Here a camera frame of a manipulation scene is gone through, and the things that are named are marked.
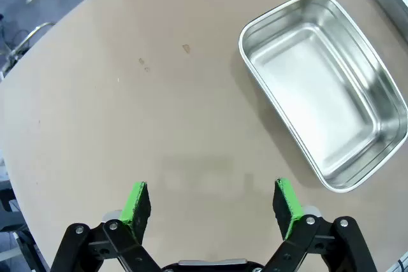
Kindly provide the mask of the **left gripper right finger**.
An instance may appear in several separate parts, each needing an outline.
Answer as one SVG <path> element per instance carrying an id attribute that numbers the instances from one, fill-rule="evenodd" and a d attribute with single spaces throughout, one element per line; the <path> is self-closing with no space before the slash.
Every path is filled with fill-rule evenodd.
<path id="1" fill-rule="evenodd" d="M 377 270 L 354 218 L 305 213 L 287 178 L 276 179 L 272 207 L 283 242 L 263 271 L 298 271 L 308 254 L 320 255 L 328 271 Z"/>

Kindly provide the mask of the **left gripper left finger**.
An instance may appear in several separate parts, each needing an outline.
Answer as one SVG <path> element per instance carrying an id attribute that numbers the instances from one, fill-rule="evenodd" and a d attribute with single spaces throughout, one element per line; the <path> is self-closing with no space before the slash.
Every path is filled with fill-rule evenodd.
<path id="1" fill-rule="evenodd" d="M 151 213 L 146 182 L 136 182 L 119 218 L 90 228 L 83 223 L 67 227 L 51 271 L 99 271 L 106 260 L 116 259 L 124 271 L 159 271 L 142 246 Z"/>

